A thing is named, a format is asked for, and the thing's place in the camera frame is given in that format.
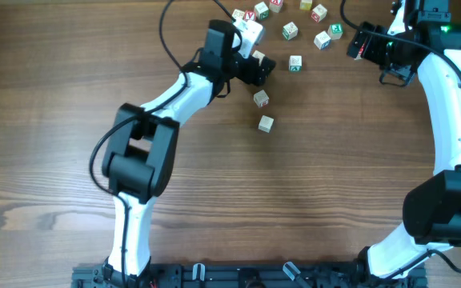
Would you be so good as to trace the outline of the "blue H wooden block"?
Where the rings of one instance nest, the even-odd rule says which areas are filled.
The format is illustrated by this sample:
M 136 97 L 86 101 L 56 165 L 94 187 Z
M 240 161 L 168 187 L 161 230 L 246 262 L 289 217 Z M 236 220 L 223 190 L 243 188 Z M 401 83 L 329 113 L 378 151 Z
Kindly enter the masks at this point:
M 263 54 L 262 52 L 256 50 L 256 51 L 252 54 L 252 57 L 257 58 L 258 61 L 259 61 L 259 65 L 261 65 L 262 62 L 263 62 L 263 59 L 264 59 L 264 57 L 265 57 L 265 54 Z

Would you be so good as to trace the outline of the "red edged wooden block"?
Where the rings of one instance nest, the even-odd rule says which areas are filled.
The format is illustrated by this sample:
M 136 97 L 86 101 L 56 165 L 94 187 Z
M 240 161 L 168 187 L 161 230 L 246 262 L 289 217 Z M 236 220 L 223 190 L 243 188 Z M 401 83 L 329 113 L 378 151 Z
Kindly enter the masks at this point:
M 265 90 L 260 90 L 259 92 L 255 93 L 254 96 L 253 96 L 253 99 L 254 99 L 254 102 L 255 104 L 259 107 L 259 108 L 262 108 L 266 105 L 269 104 L 269 97 L 266 93 Z

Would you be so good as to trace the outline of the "plain number 2 block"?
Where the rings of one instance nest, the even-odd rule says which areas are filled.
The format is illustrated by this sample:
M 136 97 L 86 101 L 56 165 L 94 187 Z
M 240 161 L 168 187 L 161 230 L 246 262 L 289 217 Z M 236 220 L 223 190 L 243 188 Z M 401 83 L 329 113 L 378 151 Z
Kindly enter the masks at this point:
M 263 132 L 270 133 L 273 123 L 274 123 L 273 118 L 263 115 L 259 121 L 258 129 Z

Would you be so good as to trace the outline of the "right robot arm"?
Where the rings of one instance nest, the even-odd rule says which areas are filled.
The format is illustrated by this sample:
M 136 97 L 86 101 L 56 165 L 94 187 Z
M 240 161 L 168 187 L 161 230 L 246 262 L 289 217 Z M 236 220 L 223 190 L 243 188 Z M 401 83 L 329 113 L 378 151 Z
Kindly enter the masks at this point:
M 399 87 L 418 79 L 435 144 L 431 178 L 407 194 L 402 223 L 367 247 L 368 281 L 396 282 L 431 257 L 461 247 L 461 25 L 446 1 L 395 1 L 389 27 L 355 27 L 348 55 L 378 65 Z

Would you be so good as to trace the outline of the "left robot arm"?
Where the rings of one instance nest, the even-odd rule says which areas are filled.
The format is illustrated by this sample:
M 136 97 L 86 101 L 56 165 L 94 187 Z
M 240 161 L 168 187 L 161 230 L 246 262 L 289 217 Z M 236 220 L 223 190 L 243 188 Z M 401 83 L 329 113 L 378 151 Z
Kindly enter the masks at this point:
M 137 286 L 147 275 L 151 215 L 170 181 L 182 125 L 226 97 L 231 79 L 261 86 L 275 68 L 275 61 L 251 54 L 263 34 L 263 26 L 251 20 L 210 21 L 198 61 L 182 66 L 169 89 L 141 106 L 118 109 L 103 138 L 108 145 L 102 174 L 115 204 L 114 245 L 105 269 L 119 284 Z

